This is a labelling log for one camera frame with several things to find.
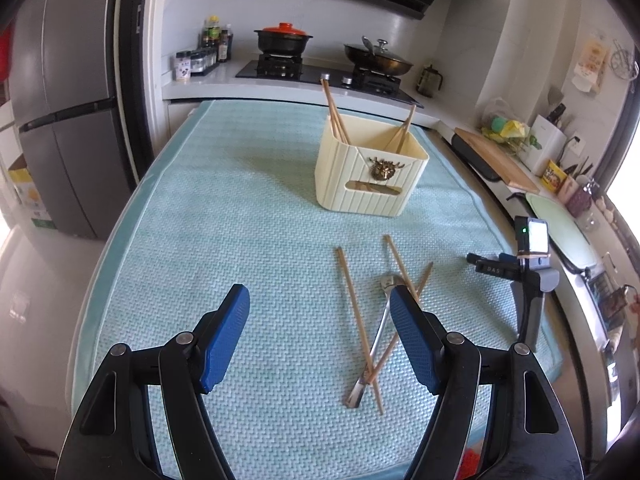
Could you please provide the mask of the red clothing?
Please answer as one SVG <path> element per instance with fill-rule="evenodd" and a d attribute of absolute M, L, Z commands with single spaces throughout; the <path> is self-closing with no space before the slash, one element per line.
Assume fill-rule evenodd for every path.
<path fill-rule="evenodd" d="M 480 454 L 472 448 L 467 448 L 463 454 L 456 480 L 465 480 L 474 477 L 479 466 Z"/>

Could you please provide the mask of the spice jar rack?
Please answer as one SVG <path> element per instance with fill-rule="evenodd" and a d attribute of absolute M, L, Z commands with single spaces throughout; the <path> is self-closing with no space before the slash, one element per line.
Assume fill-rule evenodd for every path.
<path fill-rule="evenodd" d="M 215 48 L 193 50 L 190 55 L 190 73 L 192 77 L 204 77 L 218 66 L 218 53 Z"/>

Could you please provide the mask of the white spice jar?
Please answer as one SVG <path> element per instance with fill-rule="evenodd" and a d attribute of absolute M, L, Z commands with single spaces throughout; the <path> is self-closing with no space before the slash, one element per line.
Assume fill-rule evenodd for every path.
<path fill-rule="evenodd" d="M 187 81 L 191 78 L 191 52 L 179 51 L 174 56 L 175 81 Z"/>

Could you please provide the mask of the yellow green fruit bag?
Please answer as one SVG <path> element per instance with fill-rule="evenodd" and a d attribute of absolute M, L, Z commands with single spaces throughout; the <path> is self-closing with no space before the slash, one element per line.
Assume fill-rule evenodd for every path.
<path fill-rule="evenodd" d="M 534 148 L 541 150 L 542 144 L 534 136 L 532 128 L 521 122 L 514 114 L 509 103 L 503 98 L 491 99 L 480 118 L 482 135 L 518 154 Z"/>

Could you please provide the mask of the green round tray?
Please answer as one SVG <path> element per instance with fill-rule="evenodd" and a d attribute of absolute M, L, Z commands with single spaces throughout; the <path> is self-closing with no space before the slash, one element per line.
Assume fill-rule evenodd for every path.
<path fill-rule="evenodd" d="M 555 251 L 573 273 L 591 271 L 597 266 L 596 251 L 562 204 L 534 193 L 526 193 L 525 200 L 533 214 L 547 222 Z"/>

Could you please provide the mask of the white knife block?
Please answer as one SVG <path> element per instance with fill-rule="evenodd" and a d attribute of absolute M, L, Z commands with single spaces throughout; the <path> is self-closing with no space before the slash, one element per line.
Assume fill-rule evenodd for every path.
<path fill-rule="evenodd" d="M 566 142 L 564 133 L 552 122 L 538 115 L 529 129 L 523 164 L 536 177 L 540 177 L 550 160 L 555 160 Z"/>

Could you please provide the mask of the black gas stove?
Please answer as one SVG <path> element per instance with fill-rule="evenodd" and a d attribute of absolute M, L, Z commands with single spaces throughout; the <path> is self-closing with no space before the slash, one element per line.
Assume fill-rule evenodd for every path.
<path fill-rule="evenodd" d="M 256 61 L 247 63 L 235 77 L 297 81 L 304 84 L 321 84 L 321 81 L 325 80 L 334 88 L 380 96 L 419 108 L 424 107 L 423 104 L 401 90 L 399 77 L 375 73 L 361 67 L 354 67 L 352 70 L 338 70 L 337 68 L 304 64 L 301 58 L 263 54 Z"/>

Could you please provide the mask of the wall calendar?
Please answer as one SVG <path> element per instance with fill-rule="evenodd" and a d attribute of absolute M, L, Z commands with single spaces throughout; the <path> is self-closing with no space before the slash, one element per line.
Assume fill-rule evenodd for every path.
<path fill-rule="evenodd" d="M 589 39 L 574 67 L 572 83 L 577 90 L 584 93 L 598 93 L 605 70 L 608 47 L 600 40 Z"/>

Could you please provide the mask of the yellow cup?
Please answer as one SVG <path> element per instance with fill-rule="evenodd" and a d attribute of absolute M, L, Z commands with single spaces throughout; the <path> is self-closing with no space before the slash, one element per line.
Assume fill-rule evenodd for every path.
<path fill-rule="evenodd" d="M 551 193 L 556 194 L 559 192 L 560 188 L 564 181 L 566 180 L 567 174 L 565 171 L 558 166 L 552 159 L 549 159 L 547 162 L 547 166 L 542 170 L 542 174 L 540 176 L 541 184 Z"/>

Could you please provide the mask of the dark glass kettle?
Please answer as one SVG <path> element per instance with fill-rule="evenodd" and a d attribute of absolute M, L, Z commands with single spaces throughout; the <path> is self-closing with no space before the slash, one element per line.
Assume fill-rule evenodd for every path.
<path fill-rule="evenodd" d="M 437 93 L 442 90 L 444 76 L 433 65 L 424 66 L 418 82 L 416 83 L 416 92 L 421 96 L 433 99 Z"/>

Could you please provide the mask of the cardboard box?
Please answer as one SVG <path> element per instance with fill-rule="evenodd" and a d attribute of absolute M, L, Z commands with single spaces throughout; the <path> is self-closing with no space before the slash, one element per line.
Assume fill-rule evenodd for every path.
<path fill-rule="evenodd" d="M 10 180 L 21 204 L 27 209 L 32 223 L 37 228 L 55 230 L 56 226 L 47 212 L 32 175 L 27 167 L 24 155 L 15 159 L 8 170 Z"/>

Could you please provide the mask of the wok with glass lid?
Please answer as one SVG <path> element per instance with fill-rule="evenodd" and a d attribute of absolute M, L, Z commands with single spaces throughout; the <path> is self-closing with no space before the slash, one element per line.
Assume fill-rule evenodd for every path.
<path fill-rule="evenodd" d="M 362 36 L 359 44 L 345 44 L 344 51 L 352 64 L 360 70 L 399 77 L 408 73 L 413 64 L 387 49 L 387 41 L 379 39 L 375 44 Z"/>

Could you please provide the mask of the wooden cutting board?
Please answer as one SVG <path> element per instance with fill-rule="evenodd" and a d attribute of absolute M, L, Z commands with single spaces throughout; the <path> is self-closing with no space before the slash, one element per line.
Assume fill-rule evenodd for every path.
<path fill-rule="evenodd" d="M 460 138 L 477 156 L 495 173 L 509 188 L 539 193 L 538 186 L 523 171 L 515 160 L 506 154 L 498 144 L 488 140 L 479 133 L 469 132 L 461 128 L 455 128 L 454 134 Z"/>

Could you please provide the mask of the grey refrigerator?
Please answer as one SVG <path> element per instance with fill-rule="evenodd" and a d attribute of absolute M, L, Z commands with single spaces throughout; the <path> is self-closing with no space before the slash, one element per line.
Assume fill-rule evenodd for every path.
<path fill-rule="evenodd" d="M 23 0 L 9 92 L 54 226 L 107 240 L 153 148 L 143 88 L 145 0 Z"/>

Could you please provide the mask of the cream utensil holder box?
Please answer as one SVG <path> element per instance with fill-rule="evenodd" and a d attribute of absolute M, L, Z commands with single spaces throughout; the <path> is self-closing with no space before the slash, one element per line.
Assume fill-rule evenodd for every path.
<path fill-rule="evenodd" d="M 404 147 L 396 154 L 399 138 L 389 151 L 384 145 L 401 126 L 372 118 L 343 115 L 348 138 L 341 139 L 327 120 L 314 167 L 318 204 L 330 211 L 398 217 L 430 160 L 418 128 L 409 128 Z M 398 196 L 352 191 L 348 181 L 366 181 L 402 189 Z"/>

